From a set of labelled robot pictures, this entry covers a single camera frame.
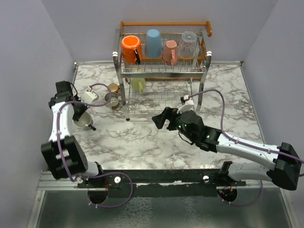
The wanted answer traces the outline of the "small copper orange cup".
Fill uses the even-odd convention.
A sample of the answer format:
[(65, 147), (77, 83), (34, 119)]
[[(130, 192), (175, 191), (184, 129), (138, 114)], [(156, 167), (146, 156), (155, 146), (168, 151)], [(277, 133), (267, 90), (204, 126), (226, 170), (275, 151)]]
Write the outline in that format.
[(111, 83), (108, 85), (108, 87), (109, 87), (111, 93), (116, 93), (116, 94), (120, 93), (120, 85), (118, 85), (116, 83)]

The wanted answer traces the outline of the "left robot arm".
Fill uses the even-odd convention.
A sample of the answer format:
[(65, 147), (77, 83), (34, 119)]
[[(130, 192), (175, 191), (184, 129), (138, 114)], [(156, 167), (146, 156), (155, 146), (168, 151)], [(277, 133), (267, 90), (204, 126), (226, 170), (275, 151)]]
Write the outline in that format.
[(89, 162), (80, 144), (73, 135), (73, 123), (81, 122), (90, 104), (99, 95), (90, 90), (81, 96), (74, 95), (68, 81), (56, 83), (56, 94), (48, 103), (52, 114), (52, 131), (47, 143), (41, 145), (42, 155), (56, 180), (69, 178), (72, 182), (88, 179), (98, 188), (104, 184), (105, 176), (97, 162)]

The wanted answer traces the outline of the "light green mug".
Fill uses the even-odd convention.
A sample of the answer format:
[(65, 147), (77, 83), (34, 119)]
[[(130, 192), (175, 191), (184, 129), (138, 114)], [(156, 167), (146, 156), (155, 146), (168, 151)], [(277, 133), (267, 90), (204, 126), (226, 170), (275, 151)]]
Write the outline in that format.
[(131, 87), (133, 92), (142, 94), (145, 89), (145, 78), (131, 78)]

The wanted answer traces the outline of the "black faceted mug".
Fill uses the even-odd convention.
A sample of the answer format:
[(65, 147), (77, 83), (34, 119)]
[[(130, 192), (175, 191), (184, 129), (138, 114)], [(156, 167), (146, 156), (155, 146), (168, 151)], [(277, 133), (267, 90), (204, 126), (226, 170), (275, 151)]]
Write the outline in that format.
[(74, 124), (79, 129), (90, 129), (93, 131), (96, 131), (96, 128), (94, 127), (94, 121), (91, 117), (91, 115), (88, 112), (85, 112), (79, 119), (79, 121), (74, 121)]

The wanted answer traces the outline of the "cream cup brown band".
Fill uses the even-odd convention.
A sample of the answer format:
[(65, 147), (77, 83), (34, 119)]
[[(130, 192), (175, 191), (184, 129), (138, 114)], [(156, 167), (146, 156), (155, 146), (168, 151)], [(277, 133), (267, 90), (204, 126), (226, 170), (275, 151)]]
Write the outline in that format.
[(107, 107), (115, 110), (117, 108), (119, 108), (120, 104), (119, 104), (119, 98), (118, 98), (118, 94), (116, 92), (110, 92), (107, 93), (104, 96), (105, 101), (107, 102)]

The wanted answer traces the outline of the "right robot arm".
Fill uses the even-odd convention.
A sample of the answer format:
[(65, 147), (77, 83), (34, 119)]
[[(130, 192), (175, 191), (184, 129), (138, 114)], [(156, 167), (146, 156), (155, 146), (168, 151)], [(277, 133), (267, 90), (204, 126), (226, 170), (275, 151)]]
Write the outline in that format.
[(158, 129), (169, 121), (167, 130), (177, 130), (191, 145), (201, 150), (226, 153), (249, 160), (249, 163), (227, 162), (218, 174), (219, 182), (228, 186), (234, 181), (264, 180), (285, 190), (296, 190), (302, 163), (292, 145), (267, 145), (250, 142), (223, 133), (220, 129), (206, 126), (193, 110), (178, 113), (176, 108), (166, 107), (152, 117)]

